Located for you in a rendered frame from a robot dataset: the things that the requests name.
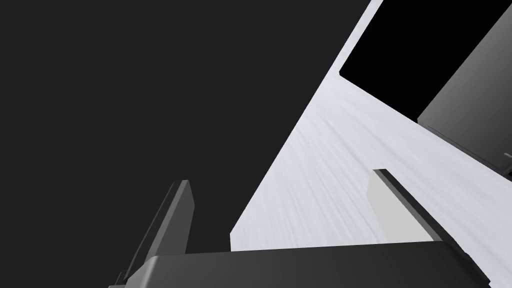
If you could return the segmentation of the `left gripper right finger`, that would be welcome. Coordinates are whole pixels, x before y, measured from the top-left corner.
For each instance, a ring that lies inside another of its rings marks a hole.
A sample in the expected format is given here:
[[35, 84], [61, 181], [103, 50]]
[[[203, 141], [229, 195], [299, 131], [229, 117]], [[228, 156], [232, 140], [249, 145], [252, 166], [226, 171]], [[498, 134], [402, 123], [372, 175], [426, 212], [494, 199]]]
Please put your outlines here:
[[450, 241], [447, 231], [387, 169], [370, 172], [367, 199], [388, 242]]

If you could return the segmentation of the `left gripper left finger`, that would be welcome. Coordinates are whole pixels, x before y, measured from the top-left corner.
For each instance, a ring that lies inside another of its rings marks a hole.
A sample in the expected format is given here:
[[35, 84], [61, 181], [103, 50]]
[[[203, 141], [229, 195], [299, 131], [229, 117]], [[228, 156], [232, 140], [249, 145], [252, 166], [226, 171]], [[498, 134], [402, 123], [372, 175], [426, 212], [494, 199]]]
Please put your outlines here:
[[190, 181], [174, 181], [158, 207], [128, 269], [119, 274], [119, 279], [128, 280], [154, 256], [184, 254], [194, 209]]

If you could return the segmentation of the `grey flat cabinet panel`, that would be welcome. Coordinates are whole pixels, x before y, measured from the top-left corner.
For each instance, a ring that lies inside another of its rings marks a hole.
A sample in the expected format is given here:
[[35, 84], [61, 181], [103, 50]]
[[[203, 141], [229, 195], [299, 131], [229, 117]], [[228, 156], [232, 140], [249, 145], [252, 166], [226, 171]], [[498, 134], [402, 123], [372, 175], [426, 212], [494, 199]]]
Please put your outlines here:
[[512, 180], [512, 3], [418, 123]]

